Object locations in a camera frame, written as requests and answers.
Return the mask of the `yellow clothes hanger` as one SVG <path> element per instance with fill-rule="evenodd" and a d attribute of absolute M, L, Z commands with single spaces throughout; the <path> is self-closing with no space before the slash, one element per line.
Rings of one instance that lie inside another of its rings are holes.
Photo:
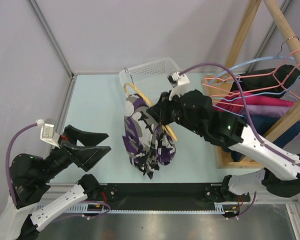
<path fill-rule="evenodd" d="M 128 75 L 130 76 L 131 78 L 131 82 L 125 82 L 123 84 L 123 91 L 125 93 L 125 95 L 128 97 L 130 95 L 130 93 L 128 92 L 127 90 L 127 86 L 129 86 L 130 88 L 132 88 L 144 101 L 145 103 L 149 106 L 149 107 L 152 107 L 154 104 L 152 103 L 152 101 L 147 97 L 145 96 L 142 91 L 140 91 L 138 89 L 138 87 L 134 84 L 134 81 L 133 81 L 133 78 L 132 78 L 132 75 L 130 73 L 130 71 L 128 70 L 128 68 L 124 68 L 124 72 L 125 73 L 128 73 Z M 169 125 L 161 125 L 162 129 L 169 135 L 172 137 L 172 139 L 174 141 L 177 141 L 178 138 L 176 136 L 176 134 L 174 133 L 174 131 L 172 130 L 172 128 L 169 126 Z"/>

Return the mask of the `purple camouflage trousers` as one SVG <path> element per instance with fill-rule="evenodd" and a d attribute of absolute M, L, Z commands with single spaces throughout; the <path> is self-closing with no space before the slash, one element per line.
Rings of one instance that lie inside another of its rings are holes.
<path fill-rule="evenodd" d="M 173 138 L 148 114 L 149 106 L 137 93 L 129 95 L 124 105 L 124 147 L 132 166 L 153 178 L 160 166 L 169 165 L 176 155 Z"/>

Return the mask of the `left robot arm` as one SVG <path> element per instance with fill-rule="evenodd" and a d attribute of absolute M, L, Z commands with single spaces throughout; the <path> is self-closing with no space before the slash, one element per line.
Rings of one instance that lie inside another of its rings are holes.
<path fill-rule="evenodd" d="M 11 159 L 11 150 L 17 137 L 34 127 L 40 128 L 40 140 L 54 147 L 49 155 L 42 158 L 20 153 Z M 51 123 L 37 120 L 18 131 L 8 145 L 5 174 L 9 197 L 0 215 L 0 240 L 35 240 L 50 223 L 82 202 L 96 206 L 95 214 L 80 214 L 86 220 L 100 217 L 111 210 L 103 187 L 92 174 L 85 174 L 62 196 L 37 208 L 50 189 L 50 180 L 56 175 L 71 164 L 88 172 L 111 150 L 110 146 L 100 145 L 108 138 L 107 133 L 82 131 L 68 125 L 62 134 L 58 134 L 54 128 Z"/>

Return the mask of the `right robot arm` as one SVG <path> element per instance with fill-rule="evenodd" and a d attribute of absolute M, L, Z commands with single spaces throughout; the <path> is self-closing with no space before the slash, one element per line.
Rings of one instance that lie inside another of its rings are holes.
<path fill-rule="evenodd" d="M 176 123 L 214 146 L 241 153 L 263 165 L 255 172 L 225 176 L 220 188 L 225 200 L 259 191 L 283 198 L 300 193 L 300 154 L 267 141 L 243 118 L 215 110 L 212 99 L 200 91 L 173 97 L 163 92 L 147 112 L 162 126 Z"/>

